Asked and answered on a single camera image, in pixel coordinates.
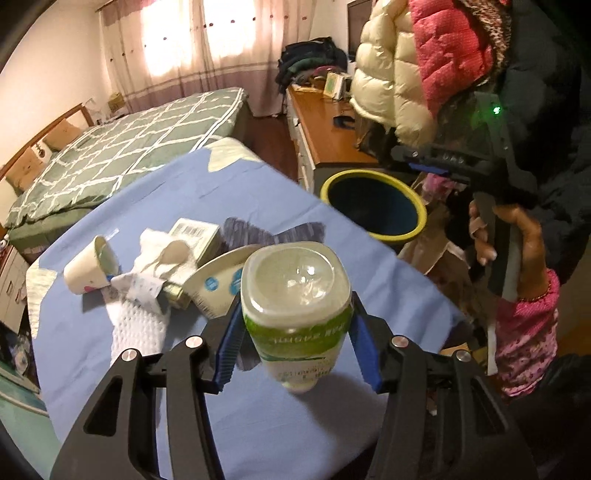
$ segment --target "wooden dresser top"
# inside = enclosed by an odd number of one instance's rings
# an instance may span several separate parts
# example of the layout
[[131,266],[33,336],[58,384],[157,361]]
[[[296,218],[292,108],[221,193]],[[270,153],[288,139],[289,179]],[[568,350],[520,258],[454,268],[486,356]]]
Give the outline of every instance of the wooden dresser top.
[[296,92],[290,87],[294,109],[319,167],[376,167],[378,161],[355,148],[355,130],[336,128],[333,117],[354,116],[349,102],[333,102],[318,92]]

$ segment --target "plaid blanket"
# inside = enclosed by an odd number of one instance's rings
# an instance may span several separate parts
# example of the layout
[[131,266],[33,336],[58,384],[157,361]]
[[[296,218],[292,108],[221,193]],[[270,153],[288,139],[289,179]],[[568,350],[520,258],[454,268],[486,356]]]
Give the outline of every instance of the plaid blanket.
[[241,88],[198,93],[88,129],[17,199],[6,227],[96,207],[176,157],[229,136],[246,97]]

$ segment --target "headboard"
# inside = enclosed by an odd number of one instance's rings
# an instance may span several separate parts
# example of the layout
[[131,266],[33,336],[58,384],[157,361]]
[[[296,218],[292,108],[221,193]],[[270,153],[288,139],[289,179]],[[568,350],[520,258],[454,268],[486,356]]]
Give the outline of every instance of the headboard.
[[23,155],[23,153],[25,153],[27,148],[30,148],[40,140],[43,140],[43,138],[49,132],[51,132],[51,130],[53,130],[57,126],[57,124],[59,124],[62,120],[67,119],[78,112],[81,112],[82,115],[84,115],[84,119],[86,120],[86,123],[89,127],[92,127],[94,125],[92,117],[90,116],[90,113],[88,113],[88,109],[84,105],[80,103],[75,107],[70,108],[67,112],[61,114],[53,122],[47,125],[43,130],[41,130],[37,135],[30,139],[10,160],[8,160],[8,162],[2,168],[0,168],[0,180],[2,180],[6,176],[8,170],[11,169],[11,167],[17,162],[19,158],[21,158],[21,156]]

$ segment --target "sunlit window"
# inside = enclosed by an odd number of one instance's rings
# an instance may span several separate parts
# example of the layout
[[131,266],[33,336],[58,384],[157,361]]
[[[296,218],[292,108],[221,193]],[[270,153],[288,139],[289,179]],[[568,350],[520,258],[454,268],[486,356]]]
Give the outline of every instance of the sunlit window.
[[141,11],[142,40],[150,73],[164,75],[191,63],[190,0],[158,0]]
[[254,0],[203,0],[203,7],[214,58],[236,56],[252,49],[256,36]]

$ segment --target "curtain pattern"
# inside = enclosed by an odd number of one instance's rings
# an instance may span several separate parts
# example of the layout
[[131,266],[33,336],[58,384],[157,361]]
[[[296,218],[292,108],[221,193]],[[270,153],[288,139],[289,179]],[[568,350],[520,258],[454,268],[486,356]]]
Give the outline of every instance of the curtain pattern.
[[131,111],[245,88],[255,116],[281,110],[274,78],[287,44],[306,41],[316,0],[117,0],[101,10],[113,87]]

